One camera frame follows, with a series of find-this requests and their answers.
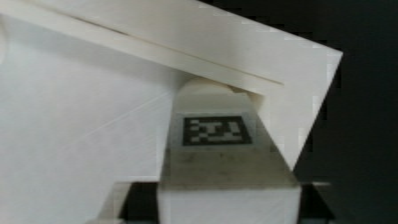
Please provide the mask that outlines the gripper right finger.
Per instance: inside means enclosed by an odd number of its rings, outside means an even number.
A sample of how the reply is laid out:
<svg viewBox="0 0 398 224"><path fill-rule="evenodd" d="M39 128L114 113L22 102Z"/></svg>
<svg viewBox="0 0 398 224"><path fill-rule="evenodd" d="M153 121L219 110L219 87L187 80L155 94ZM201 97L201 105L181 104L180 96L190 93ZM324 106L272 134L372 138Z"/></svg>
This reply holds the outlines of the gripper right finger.
<svg viewBox="0 0 398 224"><path fill-rule="evenodd" d="M302 184L297 224L334 224L336 216L313 183Z"/></svg>

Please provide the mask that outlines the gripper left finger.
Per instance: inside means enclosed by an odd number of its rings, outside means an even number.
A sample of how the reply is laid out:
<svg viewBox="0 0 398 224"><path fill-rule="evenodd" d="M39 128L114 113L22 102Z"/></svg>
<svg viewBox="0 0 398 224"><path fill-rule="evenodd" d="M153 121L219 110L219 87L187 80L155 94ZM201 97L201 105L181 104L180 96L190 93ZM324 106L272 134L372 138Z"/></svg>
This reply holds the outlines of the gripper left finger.
<svg viewBox="0 0 398 224"><path fill-rule="evenodd" d="M118 182L87 224L160 224L157 182Z"/></svg>

